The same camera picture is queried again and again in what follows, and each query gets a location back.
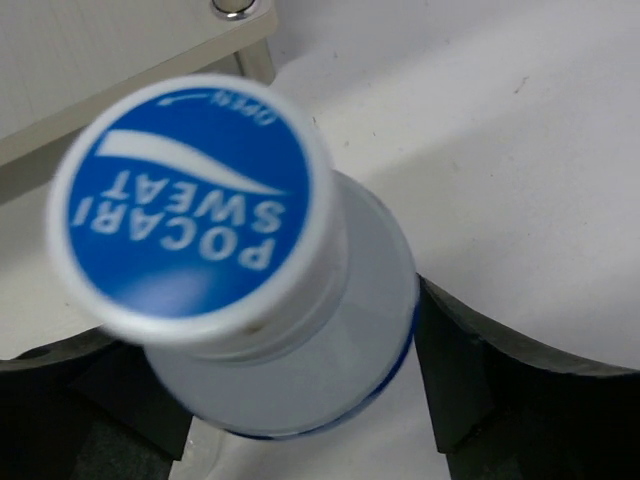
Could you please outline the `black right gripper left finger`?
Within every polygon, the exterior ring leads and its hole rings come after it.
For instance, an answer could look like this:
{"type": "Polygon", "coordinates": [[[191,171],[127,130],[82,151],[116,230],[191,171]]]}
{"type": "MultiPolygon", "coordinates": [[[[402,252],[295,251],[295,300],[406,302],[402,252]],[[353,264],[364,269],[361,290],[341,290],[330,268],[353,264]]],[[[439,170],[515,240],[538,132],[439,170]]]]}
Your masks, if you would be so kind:
{"type": "Polygon", "coordinates": [[[4,479],[166,479],[191,421],[138,347],[38,347],[1,363],[4,479]]]}

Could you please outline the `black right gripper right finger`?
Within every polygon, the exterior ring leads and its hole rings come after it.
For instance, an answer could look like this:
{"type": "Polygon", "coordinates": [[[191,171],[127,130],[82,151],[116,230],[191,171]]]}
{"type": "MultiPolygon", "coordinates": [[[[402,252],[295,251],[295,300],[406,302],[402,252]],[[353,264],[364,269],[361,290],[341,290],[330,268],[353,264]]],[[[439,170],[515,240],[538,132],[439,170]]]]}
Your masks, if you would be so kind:
{"type": "Polygon", "coordinates": [[[635,479],[639,374],[550,347],[420,283],[415,345],[454,479],[635,479]]]}

